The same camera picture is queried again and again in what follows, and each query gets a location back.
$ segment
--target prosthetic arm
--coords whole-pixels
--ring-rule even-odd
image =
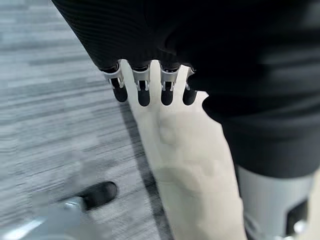
[[[320,163],[320,3],[308,0],[53,0],[124,102],[120,59],[131,65],[142,106],[150,61],[170,105],[181,64],[183,102],[206,91],[232,154],[249,240],[291,239],[307,225]]]

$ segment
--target silver metal part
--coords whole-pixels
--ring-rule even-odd
[[[186,74],[186,79],[188,79],[188,77],[190,77],[192,74],[194,74],[195,72],[193,71],[192,67],[189,67],[188,69],[188,73]],[[187,89],[188,91],[190,91],[190,86],[188,85],[188,83],[185,83],[185,89]]]
[[[172,92],[174,90],[175,84],[177,82],[179,69],[180,69],[180,66],[176,71],[168,72],[168,71],[163,70],[162,67],[161,67],[161,69],[160,69],[160,71],[161,71],[160,77],[161,77],[161,89],[162,89],[162,91],[166,90],[166,82],[171,82],[172,84],[171,84],[170,91]]]
[[[85,212],[81,197],[42,210],[40,216],[19,226],[0,230],[1,240],[102,240]]]
[[[136,89],[138,91],[141,91],[140,89],[140,81],[145,81],[145,90],[149,91],[149,85],[150,85],[150,65],[148,66],[148,69],[145,71],[136,71],[132,69],[134,82],[136,85]]]
[[[314,176],[274,178],[237,168],[244,227],[248,234],[254,240],[293,240],[293,236],[286,234],[287,215],[308,199]],[[306,222],[297,222],[296,234],[303,232],[306,226]]]
[[[119,86],[120,88],[122,89],[125,85],[125,82],[124,82],[124,76],[122,74],[122,71],[121,71],[121,65],[120,65],[120,62],[118,62],[119,64],[119,68],[117,71],[113,72],[113,73],[108,73],[108,72],[103,72],[103,75],[104,75],[104,78],[105,80],[112,85],[113,89],[115,89],[115,86],[113,86],[112,82],[111,82],[111,79],[118,79],[118,82],[119,82]]]

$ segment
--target black sleeve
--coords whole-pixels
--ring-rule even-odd
[[[320,2],[220,1],[186,11],[160,46],[196,68],[188,83],[209,94],[203,108],[222,124],[233,161],[277,178],[313,173],[320,163]]]

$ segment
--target gray prosthetic socket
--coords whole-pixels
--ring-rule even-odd
[[[249,240],[293,240],[307,227],[314,176],[275,178],[236,166]]]

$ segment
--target gray carpet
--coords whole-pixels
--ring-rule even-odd
[[[104,180],[105,239],[173,239],[127,103],[48,0],[0,1],[0,226]]]

